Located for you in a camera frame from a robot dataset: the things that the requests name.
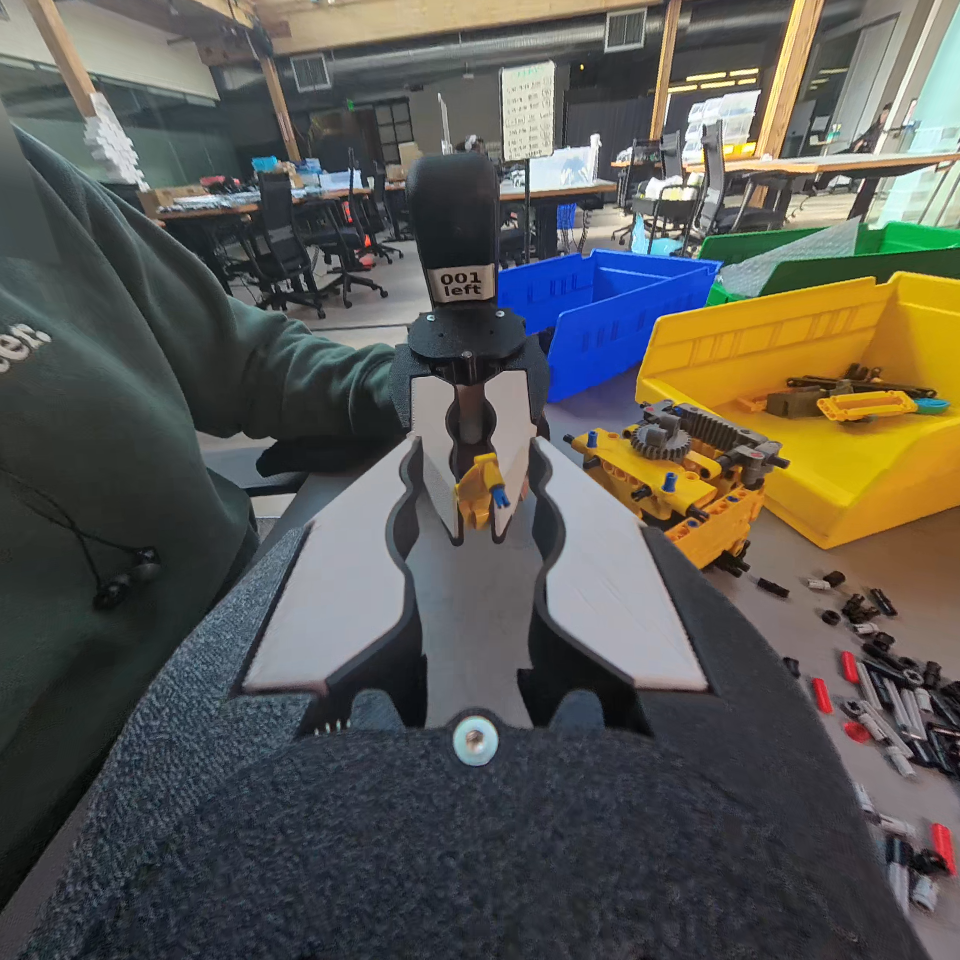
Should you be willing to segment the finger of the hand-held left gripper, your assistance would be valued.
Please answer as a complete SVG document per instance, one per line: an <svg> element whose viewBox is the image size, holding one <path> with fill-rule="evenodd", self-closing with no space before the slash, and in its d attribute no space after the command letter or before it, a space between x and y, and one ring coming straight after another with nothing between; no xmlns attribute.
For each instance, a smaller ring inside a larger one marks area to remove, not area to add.
<svg viewBox="0 0 960 960"><path fill-rule="evenodd" d="M503 478L507 506L495 506L490 522L496 544L506 538L527 484L529 454L537 428L531 418L527 374L523 370L505 370L486 382L486 403L494 415L490 435Z"/></svg>
<svg viewBox="0 0 960 960"><path fill-rule="evenodd" d="M457 400L455 386L435 376L411 381L411 429L422 452L422 482L426 496L453 545L463 542L462 516L451 467L454 436L449 415Z"/></svg>

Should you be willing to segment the yellow thin lego liftarm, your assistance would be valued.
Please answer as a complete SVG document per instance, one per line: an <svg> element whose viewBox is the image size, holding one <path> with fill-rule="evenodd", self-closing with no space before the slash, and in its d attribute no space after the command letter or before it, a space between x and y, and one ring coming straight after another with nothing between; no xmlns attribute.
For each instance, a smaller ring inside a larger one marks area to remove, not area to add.
<svg viewBox="0 0 960 960"><path fill-rule="evenodd" d="M480 531L491 525L497 512L492 505L487 483L501 481L505 483L497 453L483 453L474 457L473 465L454 487L458 510L466 528Z"/></svg>

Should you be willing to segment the yellow black lego model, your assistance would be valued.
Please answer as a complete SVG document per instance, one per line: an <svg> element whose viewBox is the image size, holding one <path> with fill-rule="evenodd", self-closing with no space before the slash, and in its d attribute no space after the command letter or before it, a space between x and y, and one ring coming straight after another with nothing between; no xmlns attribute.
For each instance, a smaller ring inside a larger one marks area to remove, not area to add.
<svg viewBox="0 0 960 960"><path fill-rule="evenodd" d="M640 402L621 431L565 435L582 470L698 570L739 578L770 474L789 468L780 442L691 403Z"/></svg>

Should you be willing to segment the person's left forearm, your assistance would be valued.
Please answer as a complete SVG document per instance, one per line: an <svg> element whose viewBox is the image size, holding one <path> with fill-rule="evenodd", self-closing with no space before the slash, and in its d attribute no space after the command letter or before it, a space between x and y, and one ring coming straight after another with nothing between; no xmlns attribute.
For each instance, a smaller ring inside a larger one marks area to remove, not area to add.
<svg viewBox="0 0 960 960"><path fill-rule="evenodd" d="M354 348L302 322L237 303L233 329L204 362L191 412L220 438L386 438L402 431L391 398L396 349Z"/></svg>

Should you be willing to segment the heap of mixed lego beams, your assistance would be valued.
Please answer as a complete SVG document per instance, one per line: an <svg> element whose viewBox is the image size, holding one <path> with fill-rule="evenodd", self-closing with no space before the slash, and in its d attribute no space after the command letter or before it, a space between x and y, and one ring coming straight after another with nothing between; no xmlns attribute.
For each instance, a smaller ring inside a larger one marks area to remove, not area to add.
<svg viewBox="0 0 960 960"><path fill-rule="evenodd" d="M825 418L839 425L869 424L906 415L939 416L953 403L937 390L891 381L878 366L851 364L837 377L789 377L779 388L739 395L737 409L785 419Z"/></svg>

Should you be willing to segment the pile of small lego pins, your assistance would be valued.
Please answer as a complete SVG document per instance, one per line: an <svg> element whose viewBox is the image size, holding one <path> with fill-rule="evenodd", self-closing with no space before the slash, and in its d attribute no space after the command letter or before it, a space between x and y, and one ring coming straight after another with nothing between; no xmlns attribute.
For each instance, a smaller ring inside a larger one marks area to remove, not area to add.
<svg viewBox="0 0 960 960"><path fill-rule="evenodd" d="M834 716L834 728L863 744L851 778L864 818L882 838L887 881L902 910L917 916L947 916L958 894L958 833L948 814L958 812L958 729L944 724L923 676L890 657L885 640L870 622L854 623L845 612L825 606L830 584L808 580L810 596L768 579L750 582L769 596L780 614L800 611L808 618L791 640L784 662L816 709Z"/></svg>

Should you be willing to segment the wooden desk with equipment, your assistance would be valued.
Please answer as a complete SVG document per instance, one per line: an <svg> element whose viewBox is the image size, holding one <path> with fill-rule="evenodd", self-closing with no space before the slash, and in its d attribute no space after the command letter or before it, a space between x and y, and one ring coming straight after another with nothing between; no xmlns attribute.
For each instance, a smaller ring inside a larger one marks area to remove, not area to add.
<svg viewBox="0 0 960 960"><path fill-rule="evenodd" d="M499 263L504 266L528 263L530 258L546 260L558 255L558 209L574 205L588 211L601 210L617 198L618 186L605 179L584 184L550 186L527 190L501 185L501 214L519 208L520 226L500 229Z"/></svg>

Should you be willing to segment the blue plastic storage bin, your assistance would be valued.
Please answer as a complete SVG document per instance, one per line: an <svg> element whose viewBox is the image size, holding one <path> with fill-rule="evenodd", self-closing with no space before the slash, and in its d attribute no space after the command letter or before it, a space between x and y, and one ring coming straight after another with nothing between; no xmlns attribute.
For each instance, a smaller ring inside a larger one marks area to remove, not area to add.
<svg viewBox="0 0 960 960"><path fill-rule="evenodd" d="M529 335L551 331L548 402L594 388L642 362L657 320L703 308L715 260L595 248L499 271L498 304Z"/></svg>

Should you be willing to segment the cluttered wooden office desk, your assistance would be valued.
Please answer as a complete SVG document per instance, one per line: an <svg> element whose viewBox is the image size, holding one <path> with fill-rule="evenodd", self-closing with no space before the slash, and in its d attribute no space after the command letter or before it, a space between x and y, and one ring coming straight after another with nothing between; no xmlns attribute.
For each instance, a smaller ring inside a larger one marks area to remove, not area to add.
<svg viewBox="0 0 960 960"><path fill-rule="evenodd" d="M333 190L344 196L347 189ZM293 188L295 206L304 198L332 191L320 188ZM356 190L364 199L370 190ZM171 206L162 207L152 216L163 224L168 234L192 251L208 267L225 294L233 294L231 281L251 280L244 238L259 228L259 191L249 195L223 194L180 198Z"/></svg>

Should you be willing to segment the black mesh office chair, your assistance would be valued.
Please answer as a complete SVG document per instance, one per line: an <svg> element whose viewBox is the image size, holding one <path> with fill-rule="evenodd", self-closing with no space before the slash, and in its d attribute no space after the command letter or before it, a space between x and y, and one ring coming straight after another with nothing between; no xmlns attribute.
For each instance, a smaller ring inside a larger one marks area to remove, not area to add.
<svg viewBox="0 0 960 960"><path fill-rule="evenodd" d="M786 214L749 203L738 208L726 206L726 164L723 121L702 126L701 146L704 178L701 196L690 221L687 239L702 244L714 235L771 232L782 228Z"/></svg>

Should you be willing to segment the yellow plastic storage bin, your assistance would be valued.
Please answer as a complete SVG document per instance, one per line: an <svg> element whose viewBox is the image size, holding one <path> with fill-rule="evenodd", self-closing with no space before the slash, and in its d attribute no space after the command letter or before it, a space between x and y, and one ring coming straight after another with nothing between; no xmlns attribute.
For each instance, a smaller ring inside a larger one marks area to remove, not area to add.
<svg viewBox="0 0 960 960"><path fill-rule="evenodd" d="M854 363L933 389L949 408L850 425L744 405L789 378L838 378ZM768 481L767 506L823 549L958 505L957 279L897 272L662 316L635 391L781 442L790 466Z"/></svg>

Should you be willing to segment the person's green sweatshirt torso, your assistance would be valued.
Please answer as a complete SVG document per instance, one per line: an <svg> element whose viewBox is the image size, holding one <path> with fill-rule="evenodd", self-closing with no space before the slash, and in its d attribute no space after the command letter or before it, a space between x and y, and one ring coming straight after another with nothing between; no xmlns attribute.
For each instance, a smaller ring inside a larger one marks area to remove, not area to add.
<svg viewBox="0 0 960 960"><path fill-rule="evenodd" d="M2 257L2 906L151 681L258 546L190 402L237 304L194 253L16 126L56 262ZM114 546L158 579L108 612Z"/></svg>

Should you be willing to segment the clear bubble wrap sheet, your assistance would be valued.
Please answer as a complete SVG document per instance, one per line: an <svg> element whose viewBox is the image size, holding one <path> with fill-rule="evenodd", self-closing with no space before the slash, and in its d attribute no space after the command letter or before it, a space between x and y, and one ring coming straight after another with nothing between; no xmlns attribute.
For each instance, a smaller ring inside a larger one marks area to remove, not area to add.
<svg viewBox="0 0 960 960"><path fill-rule="evenodd" d="M726 262L719 270L716 283L726 294L739 298L755 298L762 294L774 272L782 266L807 264L815 259L845 258L856 251L861 219L855 218L834 226L815 229L812 233L792 240L787 231L767 231L757 234L732 234L738 252L746 251L745 242L755 239L758 252L734 263Z"/></svg>

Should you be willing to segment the stack of white boxes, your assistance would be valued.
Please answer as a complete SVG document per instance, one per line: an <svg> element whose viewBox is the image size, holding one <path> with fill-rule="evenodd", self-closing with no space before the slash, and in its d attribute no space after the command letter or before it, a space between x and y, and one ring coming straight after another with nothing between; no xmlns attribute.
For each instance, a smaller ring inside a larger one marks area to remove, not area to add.
<svg viewBox="0 0 960 960"><path fill-rule="evenodd" d="M151 187L139 167L135 145L126 135L106 96L94 91L89 94L89 102L92 114L83 120L83 141L92 158L101 164L111 183L149 191Z"/></svg>

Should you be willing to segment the green plastic storage bin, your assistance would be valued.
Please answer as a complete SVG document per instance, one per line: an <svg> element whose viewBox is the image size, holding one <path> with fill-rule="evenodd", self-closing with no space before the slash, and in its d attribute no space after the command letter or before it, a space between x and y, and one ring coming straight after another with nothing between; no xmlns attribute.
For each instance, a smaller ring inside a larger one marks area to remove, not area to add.
<svg viewBox="0 0 960 960"><path fill-rule="evenodd" d="M812 234L823 227L790 229L790 240ZM721 268L726 262L737 263L750 257L762 248L756 239L748 239L745 251L738 251L738 241L729 239L733 234L712 236L706 239L699 258L716 261ZM718 306L759 297L800 291L850 280L873 278L887 282L895 273L908 272L956 280L959 277L959 233L957 229L918 225L904 222L888 222L881 228L861 224L853 255L822 258L806 264L781 266L761 295L739 297L725 293L714 279L707 297L709 306Z"/></svg>

